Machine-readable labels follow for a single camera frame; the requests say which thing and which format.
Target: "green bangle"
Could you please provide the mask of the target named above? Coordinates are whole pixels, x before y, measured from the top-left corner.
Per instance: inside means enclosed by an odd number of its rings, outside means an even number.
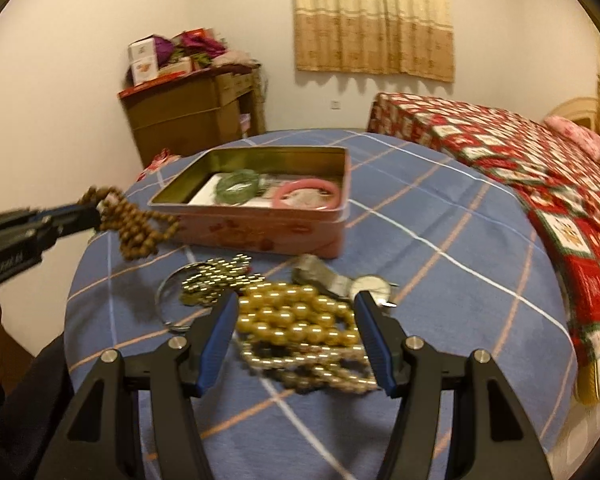
[[[216,202],[239,205],[254,198],[260,189],[260,175],[253,170],[238,170],[216,184]]]

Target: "person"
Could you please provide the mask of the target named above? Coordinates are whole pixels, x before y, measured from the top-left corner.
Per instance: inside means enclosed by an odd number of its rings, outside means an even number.
[[[6,356],[8,340],[0,307],[0,480],[29,480],[74,391],[62,335],[40,352],[26,373],[14,373],[15,363]]]

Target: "tin box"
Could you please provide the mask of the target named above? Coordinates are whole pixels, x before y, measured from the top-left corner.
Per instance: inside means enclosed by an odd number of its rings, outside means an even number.
[[[249,169],[260,174],[325,178],[340,187],[340,205],[330,210],[274,209],[248,205],[189,205],[216,173]],[[275,254],[312,253],[336,258],[344,246],[349,216],[350,158],[329,146],[253,146],[210,150],[187,166],[149,202],[180,218],[177,239],[186,244]]]

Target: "pink pillow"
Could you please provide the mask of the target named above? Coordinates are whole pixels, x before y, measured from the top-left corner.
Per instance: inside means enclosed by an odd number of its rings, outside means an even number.
[[[577,144],[591,160],[600,165],[600,136],[596,132],[557,115],[545,118],[544,125],[552,132]]]

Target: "red quilt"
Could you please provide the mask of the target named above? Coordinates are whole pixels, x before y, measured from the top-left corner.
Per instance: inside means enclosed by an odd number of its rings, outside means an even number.
[[[600,166],[578,146],[497,108],[376,96],[368,130],[445,152],[518,192],[554,264],[578,362],[600,357]]]

